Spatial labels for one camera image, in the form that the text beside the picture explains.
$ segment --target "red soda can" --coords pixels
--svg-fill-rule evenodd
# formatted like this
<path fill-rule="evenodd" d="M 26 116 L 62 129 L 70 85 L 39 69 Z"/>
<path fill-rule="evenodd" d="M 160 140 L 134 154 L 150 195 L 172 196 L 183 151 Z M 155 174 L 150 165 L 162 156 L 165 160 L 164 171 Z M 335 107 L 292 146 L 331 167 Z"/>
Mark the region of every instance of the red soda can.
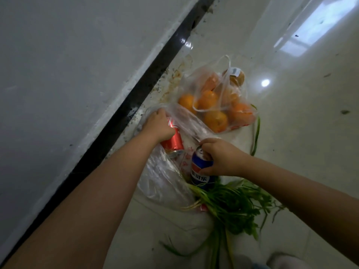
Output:
<path fill-rule="evenodd" d="M 175 158 L 178 155 L 180 155 L 184 151 L 183 142 L 181 138 L 181 133 L 178 128 L 178 126 L 173 121 L 173 118 L 167 117 L 168 125 L 170 127 L 173 127 L 176 130 L 176 133 L 173 135 L 173 137 L 169 140 L 165 140 L 161 142 L 161 145 L 163 146 L 164 150 L 168 154 L 170 158 Z"/>

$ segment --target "black baseboard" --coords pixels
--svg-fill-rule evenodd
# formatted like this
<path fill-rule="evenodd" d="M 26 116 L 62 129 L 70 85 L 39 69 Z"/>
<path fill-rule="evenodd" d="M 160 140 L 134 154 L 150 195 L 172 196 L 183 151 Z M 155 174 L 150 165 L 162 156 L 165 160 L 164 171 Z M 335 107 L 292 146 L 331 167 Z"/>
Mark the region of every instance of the black baseboard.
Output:
<path fill-rule="evenodd" d="M 188 37 L 193 28 L 200 22 L 214 0 L 199 0 L 173 36 L 165 44 L 158 56 L 146 70 L 133 90 L 124 100 L 122 105 L 111 117 L 104 129 L 98 135 L 90 148 L 83 155 L 74 170 L 56 190 L 43 210 L 26 230 L 24 235 L 16 243 L 14 248 L 2 262 L 1 267 L 8 261 L 13 253 L 23 244 L 25 240 L 36 230 L 41 223 L 52 213 L 52 211 L 104 160 L 110 149 L 126 128 L 137 109 L 140 108 L 147 95 L 163 75 L 166 68 L 175 58 L 183 46 L 181 39 Z"/>

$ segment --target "hand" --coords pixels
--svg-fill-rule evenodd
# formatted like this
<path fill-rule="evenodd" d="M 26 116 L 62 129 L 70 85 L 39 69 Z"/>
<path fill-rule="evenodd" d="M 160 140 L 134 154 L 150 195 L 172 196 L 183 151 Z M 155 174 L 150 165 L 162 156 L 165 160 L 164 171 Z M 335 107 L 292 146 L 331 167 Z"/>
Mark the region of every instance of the hand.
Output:
<path fill-rule="evenodd" d="M 209 138 L 199 143 L 213 158 L 213 166 L 200 171 L 203 175 L 243 176 L 252 156 L 221 139 Z"/>
<path fill-rule="evenodd" d="M 158 109 L 147 118 L 141 132 L 153 137 L 156 143 L 160 143 L 172 138 L 176 131 L 168 125 L 165 110 Z"/>

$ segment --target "gray wall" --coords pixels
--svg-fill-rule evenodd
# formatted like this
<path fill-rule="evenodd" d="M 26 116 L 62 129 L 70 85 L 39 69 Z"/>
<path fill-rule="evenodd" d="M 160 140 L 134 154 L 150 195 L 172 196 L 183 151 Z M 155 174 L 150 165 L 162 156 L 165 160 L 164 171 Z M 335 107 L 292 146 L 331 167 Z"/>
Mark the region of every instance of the gray wall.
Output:
<path fill-rule="evenodd" d="M 0 0 L 0 259 L 196 0 Z"/>

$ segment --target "person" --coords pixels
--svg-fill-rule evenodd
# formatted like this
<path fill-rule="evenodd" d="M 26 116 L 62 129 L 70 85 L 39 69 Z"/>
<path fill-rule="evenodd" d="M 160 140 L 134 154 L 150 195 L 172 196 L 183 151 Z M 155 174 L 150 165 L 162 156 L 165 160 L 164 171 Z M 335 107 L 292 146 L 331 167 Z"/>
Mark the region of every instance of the person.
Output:
<path fill-rule="evenodd" d="M 5 264 L 10 268 L 102 268 L 112 238 L 154 147 L 174 135 L 164 109 L 99 165 Z M 200 142 L 214 164 L 205 175 L 240 176 L 295 213 L 359 265 L 359 200 L 242 152 L 216 138 Z"/>

